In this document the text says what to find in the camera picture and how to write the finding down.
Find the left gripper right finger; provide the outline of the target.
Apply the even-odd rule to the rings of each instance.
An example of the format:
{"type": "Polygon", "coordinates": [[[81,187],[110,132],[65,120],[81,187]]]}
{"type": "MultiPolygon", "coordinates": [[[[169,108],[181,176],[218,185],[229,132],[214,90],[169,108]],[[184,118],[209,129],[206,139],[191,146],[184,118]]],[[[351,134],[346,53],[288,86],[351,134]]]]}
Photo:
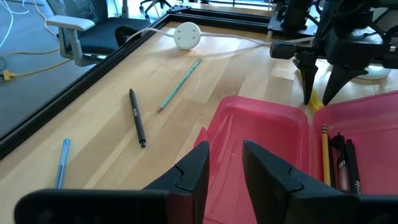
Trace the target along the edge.
{"type": "Polygon", "coordinates": [[[358,199],[243,141],[246,186],[258,223],[354,223],[358,199]]]}

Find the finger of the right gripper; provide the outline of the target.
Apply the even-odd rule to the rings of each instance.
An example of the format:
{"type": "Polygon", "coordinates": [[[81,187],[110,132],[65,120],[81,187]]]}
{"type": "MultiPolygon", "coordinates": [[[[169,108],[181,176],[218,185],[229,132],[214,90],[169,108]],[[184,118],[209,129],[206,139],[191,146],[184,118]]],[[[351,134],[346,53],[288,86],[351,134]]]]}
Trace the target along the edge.
{"type": "Polygon", "coordinates": [[[313,83],[318,67],[315,65],[317,56],[314,52],[300,52],[293,59],[294,65],[298,68],[303,85],[303,102],[307,105],[312,94],[313,83]]]}
{"type": "Polygon", "coordinates": [[[322,103],[326,106],[350,80],[367,74],[368,71],[363,68],[357,69],[334,65],[325,88],[322,103]]]}

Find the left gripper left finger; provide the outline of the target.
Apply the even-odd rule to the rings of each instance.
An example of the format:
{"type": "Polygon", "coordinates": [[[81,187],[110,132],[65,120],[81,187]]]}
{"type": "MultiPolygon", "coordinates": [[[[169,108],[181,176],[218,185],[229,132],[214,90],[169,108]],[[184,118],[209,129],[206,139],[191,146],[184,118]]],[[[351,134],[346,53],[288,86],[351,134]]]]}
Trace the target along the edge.
{"type": "Polygon", "coordinates": [[[202,141],[144,188],[166,191],[167,223],[200,224],[205,215],[209,173],[210,145],[202,141]]]}

